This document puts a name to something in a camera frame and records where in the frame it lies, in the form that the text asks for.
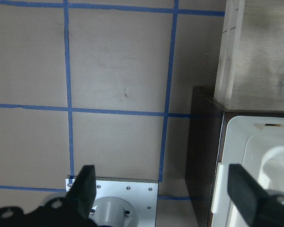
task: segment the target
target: blue grid line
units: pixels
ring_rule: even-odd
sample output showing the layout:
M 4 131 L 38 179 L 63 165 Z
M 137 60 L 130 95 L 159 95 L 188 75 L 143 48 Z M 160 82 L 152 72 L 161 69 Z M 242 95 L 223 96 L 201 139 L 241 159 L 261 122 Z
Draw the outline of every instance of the blue grid line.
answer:
M 36 191 L 36 192 L 65 192 L 65 189 L 54 188 L 31 188 L 31 187 L 18 187 L 18 186 L 5 186 L 0 185 L 0 189 L 22 190 L 22 191 Z
M 167 84 L 166 84 L 165 110 L 164 110 L 165 115 L 163 120 L 161 151 L 160 151 L 159 182 L 162 182 L 163 179 L 164 153 L 165 153 L 165 144 L 166 144 L 167 124 L 169 118 L 169 101 L 170 101 L 172 69 L 174 63 L 178 7 L 179 7 L 179 0 L 175 0 L 174 14 L 172 19 L 171 38 L 170 38 L 170 48 L 169 48 L 169 68 L 168 68 Z
M 71 104 L 71 64 L 70 64 L 70 41 L 69 41 L 69 13 L 68 2 L 64 3 L 64 44 L 65 44 L 65 69 L 66 69 L 66 90 L 67 90 L 67 107 L 68 111 L 68 131 L 70 144 L 70 175 L 75 175 L 74 170 L 74 144 L 73 144 L 73 129 L 72 129 L 72 104 Z
M 18 105 L 18 104 L 0 104 L 0 108 L 22 108 L 26 110 L 50 110 L 50 111 L 68 111 L 67 107 L 44 106 L 44 105 Z
M 26 1 L 9 1 L 0 0 L 0 5 L 19 6 L 19 7 L 40 7 L 40 8 L 63 8 L 63 3 L 47 2 L 26 2 Z
M 174 9 L 169 8 L 149 8 L 139 6 L 120 6 L 120 5 L 102 5 L 88 3 L 50 3 L 50 2 L 26 2 L 26 1 L 10 1 L 0 0 L 1 5 L 10 5 L 18 7 L 37 7 L 37 8 L 73 8 L 73 9 L 114 9 L 133 12 L 150 12 L 150 13 L 173 13 Z M 224 17 L 225 12 L 222 11 L 207 11 L 193 9 L 178 9 L 178 14 L 199 15 Z
M 101 5 L 101 4 L 87 4 L 87 3 L 69 3 L 68 6 L 69 8 L 76 8 L 76 9 L 116 9 L 122 11 L 135 11 L 135 12 L 173 13 L 173 9 L 149 8 L 149 7 L 138 7 L 138 6 Z
M 138 116 L 157 116 L 164 117 L 164 112 L 147 112 L 147 111 L 129 111 L 129 110 L 103 110 L 103 109 L 88 109 L 88 108 L 69 108 L 58 106 L 44 105 L 18 105 L 18 104 L 0 104 L 0 108 L 22 108 L 26 110 L 46 110 L 46 111 L 63 111 L 63 112 L 78 112 L 78 113 L 95 113 L 95 114 L 119 114 L 119 115 L 138 115 Z M 176 118 L 191 118 L 190 114 L 169 113 L 169 117 Z

